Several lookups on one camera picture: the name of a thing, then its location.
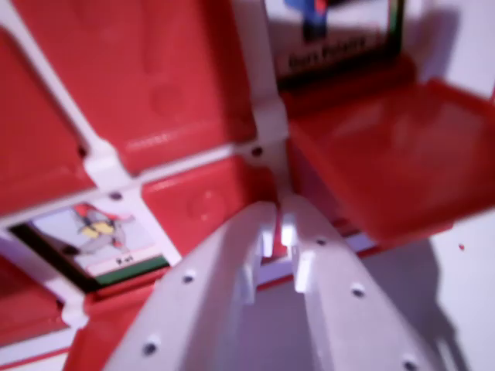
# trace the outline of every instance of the red plastic case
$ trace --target red plastic case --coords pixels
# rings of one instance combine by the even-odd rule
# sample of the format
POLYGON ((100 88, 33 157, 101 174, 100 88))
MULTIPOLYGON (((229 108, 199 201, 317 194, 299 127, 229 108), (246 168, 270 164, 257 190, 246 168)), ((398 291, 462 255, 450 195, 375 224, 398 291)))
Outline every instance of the red plastic case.
POLYGON ((56 298, 1 256, 0 302, 0 346, 67 327, 56 298))
POLYGON ((332 103, 291 117, 292 144, 343 214, 376 241, 428 236, 495 205, 490 102, 405 79, 332 103))
POLYGON ((70 123, 2 29, 0 56, 0 215, 94 187, 70 123))
POLYGON ((244 207, 277 194, 268 168, 231 157, 149 183, 142 197, 184 257, 244 207))
POLYGON ((255 137, 229 0, 14 4, 129 172, 255 137))

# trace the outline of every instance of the cartoon character sticker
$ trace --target cartoon character sticker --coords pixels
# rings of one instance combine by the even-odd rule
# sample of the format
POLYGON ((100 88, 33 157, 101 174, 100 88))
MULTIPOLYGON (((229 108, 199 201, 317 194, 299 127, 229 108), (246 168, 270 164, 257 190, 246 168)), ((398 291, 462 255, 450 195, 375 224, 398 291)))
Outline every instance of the cartoon character sticker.
POLYGON ((278 78, 327 69, 378 49, 403 0, 265 0, 278 78))
POLYGON ((81 203, 36 218, 31 225, 66 259, 103 284, 168 264, 131 214, 81 203))

